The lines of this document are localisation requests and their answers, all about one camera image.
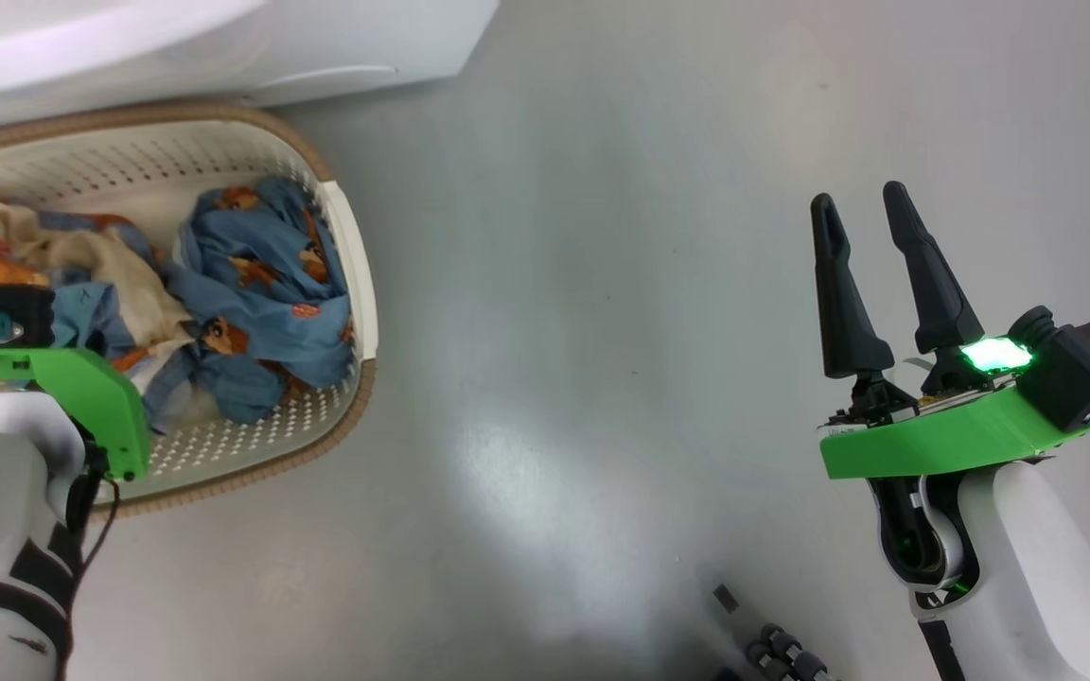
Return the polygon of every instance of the white appliance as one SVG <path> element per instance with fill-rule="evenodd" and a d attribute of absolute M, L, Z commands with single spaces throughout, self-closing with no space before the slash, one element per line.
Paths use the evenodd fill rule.
<path fill-rule="evenodd" d="M 269 107 L 460 72 L 498 0 L 0 0 L 0 125 L 209 96 Z"/>

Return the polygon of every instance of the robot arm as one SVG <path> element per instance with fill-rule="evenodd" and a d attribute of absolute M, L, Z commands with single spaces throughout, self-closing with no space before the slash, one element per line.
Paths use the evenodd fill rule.
<path fill-rule="evenodd" d="M 921 398 L 894 366 L 848 269 L 831 197 L 814 199 L 823 368 L 856 376 L 851 406 L 822 427 L 833 478 L 863 478 L 879 538 L 946 681 L 1090 681 L 1090 548 L 1036 469 L 1090 426 L 1090 323 L 1055 327 L 1045 307 L 983 340 L 982 326 L 906 189 L 883 191 L 907 260 Z"/>
<path fill-rule="evenodd" d="M 59 678 L 102 449 L 45 392 L 0 393 L 0 680 Z"/>

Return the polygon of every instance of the beige cloth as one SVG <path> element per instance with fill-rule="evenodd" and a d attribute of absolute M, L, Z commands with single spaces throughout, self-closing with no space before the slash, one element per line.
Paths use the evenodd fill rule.
<path fill-rule="evenodd" d="M 19 262 L 35 270 L 77 267 L 89 271 L 94 281 L 116 284 L 121 321 L 140 348 L 165 341 L 190 343 L 181 323 L 191 315 L 116 229 L 56 232 L 39 227 L 32 208 L 0 204 L 0 238 Z"/>

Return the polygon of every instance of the plastic basket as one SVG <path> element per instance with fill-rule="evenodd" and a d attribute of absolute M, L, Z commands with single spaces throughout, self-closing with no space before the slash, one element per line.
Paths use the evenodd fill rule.
<path fill-rule="evenodd" d="M 226 421 L 210 398 L 195 398 L 184 424 L 155 440 L 146 477 L 121 484 L 121 514 L 187 503 L 295 469 L 355 426 L 376 378 L 376 299 L 360 229 L 311 144 L 254 109 L 155 105 L 0 129 L 0 198 L 40 210 L 117 212 L 161 248 L 172 244 L 201 191 L 269 174 L 308 190 L 334 234 L 355 318 L 355 370 L 250 426 Z"/>

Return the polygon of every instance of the glowing green led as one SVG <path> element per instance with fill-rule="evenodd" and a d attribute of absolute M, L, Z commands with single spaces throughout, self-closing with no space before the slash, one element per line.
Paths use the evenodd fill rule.
<path fill-rule="evenodd" d="M 983 338 L 978 343 L 965 345 L 961 352 L 974 368 L 985 372 L 1012 370 L 1033 362 L 1028 350 L 1007 338 Z"/>

